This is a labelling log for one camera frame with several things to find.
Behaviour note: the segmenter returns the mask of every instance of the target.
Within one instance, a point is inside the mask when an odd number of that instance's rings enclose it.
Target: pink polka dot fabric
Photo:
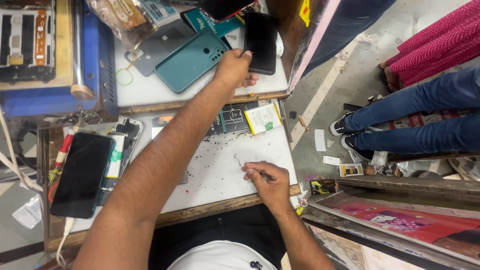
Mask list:
[[[480,0],[472,0],[397,47],[386,61],[409,86],[480,55]]]

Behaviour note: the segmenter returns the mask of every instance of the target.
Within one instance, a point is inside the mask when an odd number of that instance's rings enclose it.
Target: sneaker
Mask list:
[[[334,136],[340,136],[343,133],[352,132],[351,130],[347,129],[347,124],[345,123],[345,118],[348,115],[351,115],[351,114],[353,114],[353,112],[346,112],[342,116],[342,118],[340,118],[340,119],[338,119],[338,121],[335,121],[335,122],[330,124],[330,132]]]
[[[342,144],[343,148],[353,151],[359,157],[364,160],[371,161],[373,158],[374,151],[372,150],[361,150],[355,146],[355,138],[357,135],[355,134],[345,134],[341,137],[340,143]]]

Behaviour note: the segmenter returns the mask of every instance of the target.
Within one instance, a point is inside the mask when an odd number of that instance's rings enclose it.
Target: gray phone back cover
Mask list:
[[[155,64],[194,35],[195,31],[181,19],[160,27],[153,36],[142,41],[140,49],[144,51],[144,54],[137,59],[133,66],[143,76],[149,76],[153,73]],[[129,54],[128,51],[124,54],[128,61],[130,61]]]

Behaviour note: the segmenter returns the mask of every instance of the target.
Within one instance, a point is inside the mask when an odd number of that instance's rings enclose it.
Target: white work surface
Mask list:
[[[132,158],[138,155],[151,141],[152,118],[174,114],[175,112],[170,111],[132,116],[145,123],[142,135],[133,150]],[[298,182],[284,126],[258,135],[238,135],[239,132],[225,136],[213,135],[210,137],[210,142],[202,141],[200,143],[187,166],[188,182],[177,185],[162,212],[176,211],[256,193],[255,186],[251,181],[243,179],[245,173],[240,170],[243,163],[247,161],[265,160],[286,168],[290,172],[290,185]],[[101,209],[101,207],[96,209],[94,217]],[[76,219],[72,231],[87,230],[92,225],[93,219]]]
[[[242,49],[244,35],[245,27],[243,26],[225,36],[232,48]],[[126,51],[127,50],[122,45],[121,41],[116,38],[115,68],[117,70],[126,68],[130,64],[124,57]],[[122,86],[117,83],[118,106],[127,107],[190,100],[212,79],[215,70],[216,66],[196,80],[185,91],[177,94],[173,92],[155,73],[145,77],[133,66],[129,69],[133,76],[132,83],[128,86]],[[120,71],[118,74],[118,80],[125,84],[129,82],[130,75],[126,71]],[[255,94],[286,90],[288,88],[288,82],[285,77],[282,60],[277,57],[275,74],[272,76],[259,74],[257,84],[251,88]],[[241,87],[236,89],[235,95],[248,95],[248,93],[244,87]]]

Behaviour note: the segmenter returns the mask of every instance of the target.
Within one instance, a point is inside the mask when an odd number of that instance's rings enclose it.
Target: white t-shirt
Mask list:
[[[167,270],[256,270],[250,267],[252,261],[258,261],[262,270],[277,270],[255,250],[230,241],[212,241],[196,246],[176,259]]]

